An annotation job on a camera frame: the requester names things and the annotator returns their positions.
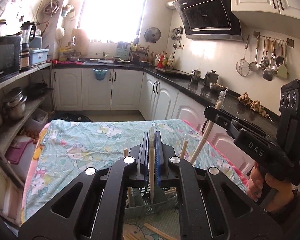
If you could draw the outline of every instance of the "human hand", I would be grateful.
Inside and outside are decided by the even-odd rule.
[[[292,184],[286,180],[277,180],[269,173],[267,173],[266,177],[264,177],[259,171],[259,164],[256,162],[254,163],[254,167],[252,168],[247,189],[247,195],[252,200],[257,202],[258,198],[261,197],[263,182],[265,180],[269,187],[278,190],[272,201],[265,208],[266,211],[279,211],[293,200],[294,195],[292,191]]]

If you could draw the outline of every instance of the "hello kitty tablecloth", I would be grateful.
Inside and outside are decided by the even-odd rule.
[[[123,148],[130,149],[142,142],[144,132],[151,126],[160,131],[163,143],[174,147],[176,155],[180,154],[186,136],[189,141],[186,159],[190,158],[201,139],[201,135],[182,120],[95,123],[52,121],[45,128],[45,133],[41,133],[42,139],[34,155],[37,165],[32,165],[32,172],[28,173],[22,221],[29,219],[86,168],[101,170],[111,167],[123,158]],[[239,188],[246,190],[247,181],[242,181],[242,174],[208,142],[194,166],[201,169],[218,167]]]

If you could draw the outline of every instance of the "range hood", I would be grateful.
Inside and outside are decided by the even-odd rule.
[[[231,0],[176,0],[189,39],[242,41],[239,19],[231,12]]]

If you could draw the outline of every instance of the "window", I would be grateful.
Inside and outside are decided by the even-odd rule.
[[[90,40],[133,41],[140,30],[145,0],[85,0],[80,28]]]

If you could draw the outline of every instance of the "blue plastic basket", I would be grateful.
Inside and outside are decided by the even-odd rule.
[[[108,69],[93,69],[93,72],[96,76],[97,80],[104,80],[106,78],[106,74],[107,74]]]

